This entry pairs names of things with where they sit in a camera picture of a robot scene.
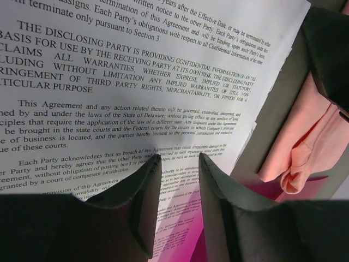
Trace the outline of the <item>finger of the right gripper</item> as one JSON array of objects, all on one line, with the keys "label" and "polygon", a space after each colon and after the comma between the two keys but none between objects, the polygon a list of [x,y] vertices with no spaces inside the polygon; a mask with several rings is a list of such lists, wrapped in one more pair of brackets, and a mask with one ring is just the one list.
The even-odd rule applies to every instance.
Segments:
[{"label": "finger of the right gripper", "polygon": [[348,16],[311,7],[302,32],[318,91],[348,121]]}]

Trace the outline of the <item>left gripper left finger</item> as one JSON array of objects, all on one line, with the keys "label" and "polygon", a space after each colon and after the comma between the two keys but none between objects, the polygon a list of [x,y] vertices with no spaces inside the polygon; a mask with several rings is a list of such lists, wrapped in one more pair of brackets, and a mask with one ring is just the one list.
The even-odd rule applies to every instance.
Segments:
[{"label": "left gripper left finger", "polygon": [[153,255],[161,157],[87,201],[1,196],[1,261],[147,261]]}]

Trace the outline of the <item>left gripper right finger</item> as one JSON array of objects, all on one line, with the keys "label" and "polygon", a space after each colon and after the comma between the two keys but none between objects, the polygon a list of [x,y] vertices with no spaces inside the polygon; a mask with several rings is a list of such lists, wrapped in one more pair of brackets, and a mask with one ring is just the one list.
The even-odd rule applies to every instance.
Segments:
[{"label": "left gripper right finger", "polygon": [[[204,153],[198,167],[219,169]],[[231,261],[348,261],[347,201],[286,201],[275,211],[271,218],[283,225],[268,226],[264,241],[248,227],[248,240],[239,245],[241,256]]]}]

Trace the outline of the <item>red plastic folder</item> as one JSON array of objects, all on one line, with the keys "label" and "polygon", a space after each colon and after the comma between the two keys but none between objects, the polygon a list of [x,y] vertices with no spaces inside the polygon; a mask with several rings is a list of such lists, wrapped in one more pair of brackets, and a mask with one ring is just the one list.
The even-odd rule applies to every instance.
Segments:
[{"label": "red plastic folder", "polygon": [[174,181],[176,191],[160,197],[152,261],[231,261],[252,227],[264,241],[280,200],[311,200],[326,177],[310,178],[300,193],[276,192],[266,198],[219,169],[184,173]]}]

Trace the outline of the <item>white printed paper stack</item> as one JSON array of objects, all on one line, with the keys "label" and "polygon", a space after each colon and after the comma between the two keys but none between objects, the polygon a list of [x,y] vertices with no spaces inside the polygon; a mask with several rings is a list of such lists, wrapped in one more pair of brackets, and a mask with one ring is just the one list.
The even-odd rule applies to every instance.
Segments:
[{"label": "white printed paper stack", "polygon": [[1,1],[1,196],[87,201],[156,154],[159,203],[200,154],[230,172],[309,9]]}]

